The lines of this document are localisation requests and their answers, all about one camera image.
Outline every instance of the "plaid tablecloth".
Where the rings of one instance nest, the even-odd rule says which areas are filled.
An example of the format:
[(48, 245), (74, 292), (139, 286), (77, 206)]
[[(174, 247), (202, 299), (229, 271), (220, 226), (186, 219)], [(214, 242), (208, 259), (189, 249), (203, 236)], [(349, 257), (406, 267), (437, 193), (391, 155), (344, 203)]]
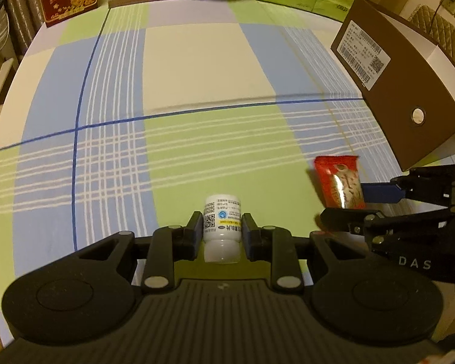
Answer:
[(329, 49), (339, 27), (255, 0), (103, 0), (42, 28), (0, 118), (0, 301), (24, 273), (120, 230), (184, 224), (218, 192), (307, 236), (317, 155), (360, 155), (363, 181), (400, 175)]

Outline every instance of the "box label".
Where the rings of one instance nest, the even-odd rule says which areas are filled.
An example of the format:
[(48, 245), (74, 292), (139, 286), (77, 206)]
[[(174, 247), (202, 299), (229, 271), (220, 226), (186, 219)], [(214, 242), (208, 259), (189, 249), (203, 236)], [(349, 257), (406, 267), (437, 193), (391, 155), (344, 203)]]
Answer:
[(367, 90), (372, 89), (391, 61), (387, 53), (352, 20), (337, 52), (351, 66)]

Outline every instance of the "white pill bottle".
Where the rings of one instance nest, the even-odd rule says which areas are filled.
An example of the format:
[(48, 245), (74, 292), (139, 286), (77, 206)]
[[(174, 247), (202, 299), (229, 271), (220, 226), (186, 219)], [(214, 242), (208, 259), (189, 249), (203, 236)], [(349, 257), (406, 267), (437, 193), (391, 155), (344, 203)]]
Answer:
[(204, 207), (204, 261), (240, 260), (241, 205), (234, 195), (214, 194)]

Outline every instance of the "sticker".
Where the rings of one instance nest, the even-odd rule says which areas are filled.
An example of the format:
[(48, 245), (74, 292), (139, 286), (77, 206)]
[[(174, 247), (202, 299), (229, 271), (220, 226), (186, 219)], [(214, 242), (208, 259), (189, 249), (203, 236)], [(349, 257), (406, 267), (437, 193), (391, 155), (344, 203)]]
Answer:
[(204, 241), (241, 240), (241, 206), (234, 195), (215, 194), (204, 207)]
[(388, 54), (352, 20), (337, 52), (351, 66), (367, 90), (372, 89), (391, 61)]

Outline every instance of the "black rubber pad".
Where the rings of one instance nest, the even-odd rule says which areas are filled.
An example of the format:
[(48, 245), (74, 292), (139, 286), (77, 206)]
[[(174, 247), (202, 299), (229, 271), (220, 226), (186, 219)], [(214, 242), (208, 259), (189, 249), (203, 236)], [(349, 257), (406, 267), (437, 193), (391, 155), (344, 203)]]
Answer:
[(0, 364), (416, 364), (438, 353), (430, 341), (378, 348), (343, 339), (300, 296), (273, 292), (262, 280), (185, 279), (170, 293), (146, 296), (100, 339), (70, 346), (19, 339)]

